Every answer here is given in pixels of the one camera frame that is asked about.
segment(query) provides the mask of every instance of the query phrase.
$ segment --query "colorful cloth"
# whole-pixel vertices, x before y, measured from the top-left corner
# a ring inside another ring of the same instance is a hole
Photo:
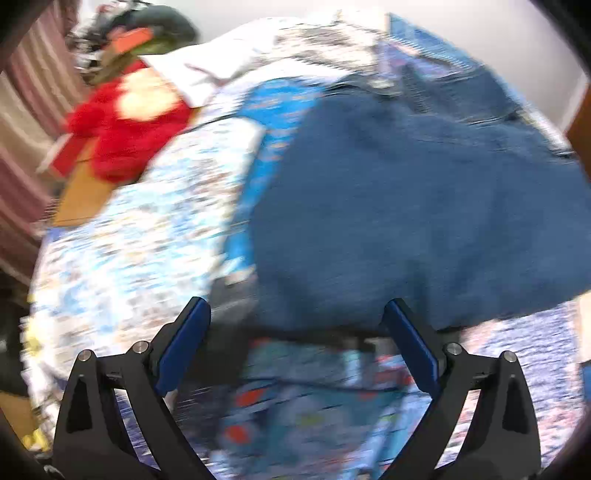
[[[208,295],[263,130],[235,118],[176,138],[141,182],[47,246],[26,322],[39,345],[27,356],[29,368],[43,364],[67,378],[81,349],[125,352],[151,339],[190,297]],[[41,401],[45,385],[32,386]]]
[[[290,79],[270,80],[255,88],[236,113],[259,122],[267,134],[252,164],[226,240],[223,274],[231,283],[243,280],[255,268],[248,232],[252,209],[272,180],[301,118],[321,91],[320,86],[307,86]]]
[[[269,53],[259,58],[267,64],[292,58],[358,73],[376,72],[376,47],[381,34],[336,20],[332,25],[301,24],[280,30]]]

